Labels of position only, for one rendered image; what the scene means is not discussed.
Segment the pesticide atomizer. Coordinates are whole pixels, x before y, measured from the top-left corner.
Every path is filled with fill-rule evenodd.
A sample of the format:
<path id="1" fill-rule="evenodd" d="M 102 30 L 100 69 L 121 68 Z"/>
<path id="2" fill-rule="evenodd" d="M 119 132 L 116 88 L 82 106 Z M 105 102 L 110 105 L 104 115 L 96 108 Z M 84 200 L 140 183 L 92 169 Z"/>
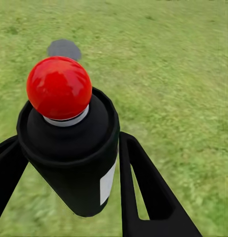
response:
<path id="1" fill-rule="evenodd" d="M 119 153 L 119 117 L 78 63 L 80 48 L 58 39 L 50 57 L 29 72 L 28 101 L 19 112 L 22 154 L 78 216 L 107 205 Z"/>

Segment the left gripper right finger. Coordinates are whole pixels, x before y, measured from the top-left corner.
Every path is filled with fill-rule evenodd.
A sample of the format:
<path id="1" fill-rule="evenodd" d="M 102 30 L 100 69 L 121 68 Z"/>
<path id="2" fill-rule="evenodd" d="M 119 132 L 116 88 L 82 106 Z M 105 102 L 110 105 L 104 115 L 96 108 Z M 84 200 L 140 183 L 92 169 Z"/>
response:
<path id="1" fill-rule="evenodd" d="M 138 140 L 119 134 L 123 237 L 203 237 Z M 138 217 L 131 165 L 149 221 Z"/>

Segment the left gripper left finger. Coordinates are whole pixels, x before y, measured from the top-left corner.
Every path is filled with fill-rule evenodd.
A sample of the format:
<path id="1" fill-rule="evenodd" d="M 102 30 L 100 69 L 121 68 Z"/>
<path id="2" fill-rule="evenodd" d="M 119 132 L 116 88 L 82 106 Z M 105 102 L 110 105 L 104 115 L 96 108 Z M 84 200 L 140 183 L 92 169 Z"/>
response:
<path id="1" fill-rule="evenodd" d="M 17 135 L 0 143 L 0 216 L 28 163 Z"/>

